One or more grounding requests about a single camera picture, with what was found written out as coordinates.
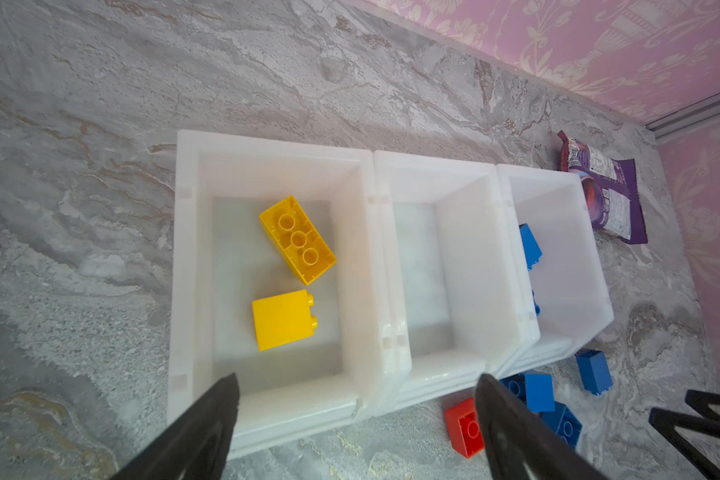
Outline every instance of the red toy brick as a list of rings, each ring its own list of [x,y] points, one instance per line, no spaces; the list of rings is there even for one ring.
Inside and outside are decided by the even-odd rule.
[[[454,408],[446,410],[445,423],[448,425],[451,445],[456,452],[472,458],[485,448],[478,424],[478,414],[474,410],[474,398],[464,400]]]

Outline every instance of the white plastic bin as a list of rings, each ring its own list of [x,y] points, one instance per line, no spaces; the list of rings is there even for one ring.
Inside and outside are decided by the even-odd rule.
[[[374,165],[392,326],[401,364],[411,361],[394,409],[496,374],[539,329],[494,165],[386,151],[374,152]]]
[[[497,170],[503,195],[542,252],[529,272],[541,337],[499,371],[502,378],[573,355],[614,320],[614,310],[579,177],[514,165]]]
[[[168,421],[237,372],[230,456],[372,415],[398,386],[372,153],[182,130]],[[305,288],[258,215],[294,195],[338,262],[307,290],[314,337],[260,352],[251,302]]]

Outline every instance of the marble surface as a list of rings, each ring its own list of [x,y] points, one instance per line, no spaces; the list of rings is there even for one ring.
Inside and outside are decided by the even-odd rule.
[[[650,243],[598,236],[614,388],[551,366],[610,478],[700,478],[647,423],[719,388],[653,135],[323,0],[0,1],[0,478],[106,478],[165,421],[176,130],[555,168],[636,158]],[[487,478],[454,394],[230,462],[227,478]],[[698,443],[720,464],[720,445]]]

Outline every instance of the pink wall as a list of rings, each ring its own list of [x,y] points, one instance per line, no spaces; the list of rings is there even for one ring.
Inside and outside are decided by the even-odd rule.
[[[643,123],[720,92],[720,0],[358,1]]]
[[[660,146],[720,376],[720,122]]]

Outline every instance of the yellow toy brick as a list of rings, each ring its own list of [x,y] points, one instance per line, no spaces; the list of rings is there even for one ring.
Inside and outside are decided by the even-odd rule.
[[[306,290],[254,300],[253,323],[259,350],[314,335],[317,317],[309,312],[312,305],[315,299]]]
[[[333,252],[293,196],[269,207],[259,220],[291,272],[305,285],[336,263]]]

